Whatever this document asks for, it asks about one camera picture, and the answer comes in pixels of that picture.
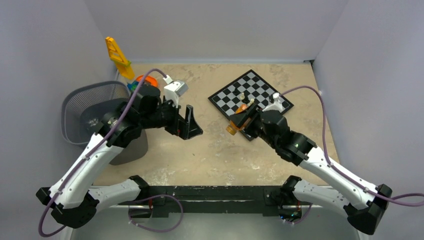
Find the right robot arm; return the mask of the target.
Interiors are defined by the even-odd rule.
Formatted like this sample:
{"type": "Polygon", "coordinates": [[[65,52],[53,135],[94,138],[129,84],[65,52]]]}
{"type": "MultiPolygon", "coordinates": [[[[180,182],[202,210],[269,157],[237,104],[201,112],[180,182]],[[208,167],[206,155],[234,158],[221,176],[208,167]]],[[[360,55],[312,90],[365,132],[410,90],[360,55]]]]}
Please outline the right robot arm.
{"type": "Polygon", "coordinates": [[[375,185],[350,172],[331,158],[302,133],[290,129],[287,119],[278,110],[263,111],[251,106],[229,118],[227,131],[245,131],[264,140],[283,160],[299,166],[332,188],[319,187],[305,180],[296,180],[281,189],[280,196],[288,204],[296,200],[332,209],[346,217],[358,231],[373,235],[388,208],[392,189],[375,185]]]}

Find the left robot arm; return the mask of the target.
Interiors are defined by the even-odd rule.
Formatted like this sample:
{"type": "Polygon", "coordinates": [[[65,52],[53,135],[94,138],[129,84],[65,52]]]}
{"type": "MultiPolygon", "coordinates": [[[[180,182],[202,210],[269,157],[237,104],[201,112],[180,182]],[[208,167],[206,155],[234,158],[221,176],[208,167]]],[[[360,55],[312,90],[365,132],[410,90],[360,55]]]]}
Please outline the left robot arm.
{"type": "Polygon", "coordinates": [[[184,116],[179,113],[179,98],[187,90],[182,81],[173,81],[163,89],[144,84],[130,99],[104,115],[66,174],[51,187],[42,187],[36,193],[58,224],[77,229],[108,207],[125,202],[142,205],[148,201],[150,187],[137,175],[97,190],[91,190],[91,186],[143,130],[163,128],[183,140],[201,135],[203,130],[196,123],[193,107],[188,105],[184,116]]]}

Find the clear bottle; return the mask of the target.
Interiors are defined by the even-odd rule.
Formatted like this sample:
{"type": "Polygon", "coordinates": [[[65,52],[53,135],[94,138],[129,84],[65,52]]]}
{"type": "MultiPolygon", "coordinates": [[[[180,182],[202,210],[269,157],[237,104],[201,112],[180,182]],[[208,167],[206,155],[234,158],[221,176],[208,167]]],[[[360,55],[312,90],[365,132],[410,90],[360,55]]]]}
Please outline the clear bottle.
{"type": "Polygon", "coordinates": [[[95,128],[96,128],[97,124],[99,123],[99,121],[100,120],[97,117],[92,118],[92,119],[88,119],[87,121],[85,121],[83,123],[83,127],[88,132],[95,132],[96,131],[95,128]]]}

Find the orange juice bottle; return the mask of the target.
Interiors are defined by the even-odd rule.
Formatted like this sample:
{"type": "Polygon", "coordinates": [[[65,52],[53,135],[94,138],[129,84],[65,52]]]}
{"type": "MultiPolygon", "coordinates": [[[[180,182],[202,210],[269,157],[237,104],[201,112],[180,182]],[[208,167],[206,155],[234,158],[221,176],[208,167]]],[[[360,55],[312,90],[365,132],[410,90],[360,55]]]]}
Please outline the orange juice bottle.
{"type": "Polygon", "coordinates": [[[248,124],[253,121],[257,104],[243,103],[238,109],[229,117],[229,124],[226,127],[228,133],[234,136],[237,132],[244,130],[248,124]]]}

